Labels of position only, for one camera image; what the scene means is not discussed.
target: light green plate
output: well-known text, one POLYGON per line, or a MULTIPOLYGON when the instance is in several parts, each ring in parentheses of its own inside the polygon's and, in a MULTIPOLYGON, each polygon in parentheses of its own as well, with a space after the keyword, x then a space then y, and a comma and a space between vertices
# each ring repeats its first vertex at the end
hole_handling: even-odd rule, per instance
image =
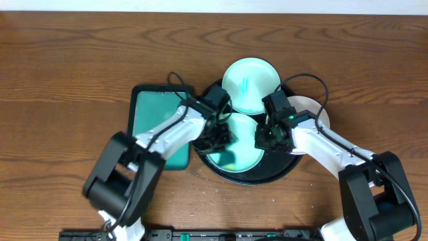
POLYGON ((262 98, 280 84, 275 68, 258 58, 245 58, 233 63, 226 71, 221 87, 232 100, 232 107, 242 114, 262 114, 262 98))
POLYGON ((227 119, 227 124, 229 124, 229 130, 233 133, 234 138, 236 138, 233 138, 232 143, 226 146, 226 151, 229 154, 209 154, 208 160, 218 168, 228 172, 239 173, 253 168, 264 154, 264 150, 254 147, 257 122, 247 115, 232 113, 227 119), (222 163, 228 164, 219 166, 220 160, 222 163))

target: white wall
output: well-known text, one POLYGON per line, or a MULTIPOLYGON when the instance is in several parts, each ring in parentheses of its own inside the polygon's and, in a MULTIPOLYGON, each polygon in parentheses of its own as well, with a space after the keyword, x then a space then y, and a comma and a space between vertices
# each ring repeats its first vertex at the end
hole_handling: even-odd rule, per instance
POLYGON ((0 0, 0 10, 427 15, 428 0, 0 0))

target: black tray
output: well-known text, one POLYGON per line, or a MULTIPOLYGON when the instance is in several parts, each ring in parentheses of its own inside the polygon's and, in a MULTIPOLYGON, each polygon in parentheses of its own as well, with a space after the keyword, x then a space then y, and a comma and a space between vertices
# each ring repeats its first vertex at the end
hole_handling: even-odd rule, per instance
MULTIPOLYGON (((221 81, 222 79, 209 86, 204 91, 203 95, 206 95, 208 90, 213 85, 218 84, 221 86, 221 81)), ((286 93, 287 96, 295 95, 294 92, 287 86, 282 86, 282 90, 286 93)), ((230 108, 226 110, 226 112, 228 111, 237 112, 230 108)), ((249 116, 257 121, 257 123, 264 123, 266 120, 266 114, 249 116)), ((203 153, 198 153, 198 156, 201 158, 202 162, 204 162, 204 164, 210 168, 210 170, 218 174, 220 177, 228 181, 244 185, 259 185, 278 180, 279 178, 282 178, 287 173, 289 173, 302 158, 302 155, 291 155, 282 151, 265 151, 260 162, 255 167, 241 173, 231 173, 224 171, 218 168, 216 165, 212 164, 212 162, 210 162, 207 156, 203 153)))

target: white plate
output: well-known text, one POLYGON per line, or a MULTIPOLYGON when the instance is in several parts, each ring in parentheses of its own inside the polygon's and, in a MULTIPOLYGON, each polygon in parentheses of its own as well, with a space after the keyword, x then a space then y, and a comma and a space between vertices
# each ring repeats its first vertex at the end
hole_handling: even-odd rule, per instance
POLYGON ((220 153, 207 155, 208 160, 228 172, 239 173, 250 170, 259 163, 264 154, 264 150, 254 147, 257 122, 247 115, 232 113, 227 119, 227 124, 229 130, 237 137, 237 140, 232 140, 232 143, 226 146, 226 151, 235 155, 235 163, 218 166, 220 153))
MULTIPOLYGON (((290 104, 296 109, 297 113, 303 110, 309 110, 310 112, 316 114, 320 110, 321 104, 316 100, 312 100, 311 98, 305 96, 290 96, 288 97, 288 101, 290 104)), ((326 125, 326 127, 330 128, 330 119, 328 118, 326 110, 322 110, 320 114, 320 120, 326 125)), ((299 150, 293 150, 291 152, 293 155, 304 155, 305 152, 299 150)))
POLYGON ((221 87, 229 93, 232 107, 242 114, 262 114, 262 98, 280 84, 275 68, 258 58, 245 58, 233 63, 223 77, 221 87))

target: green connector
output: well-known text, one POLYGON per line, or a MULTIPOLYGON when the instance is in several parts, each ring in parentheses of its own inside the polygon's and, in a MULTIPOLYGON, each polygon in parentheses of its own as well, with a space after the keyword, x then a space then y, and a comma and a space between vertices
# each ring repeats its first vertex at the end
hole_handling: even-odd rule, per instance
POLYGON ((190 234, 181 234, 180 241, 190 241, 190 234))

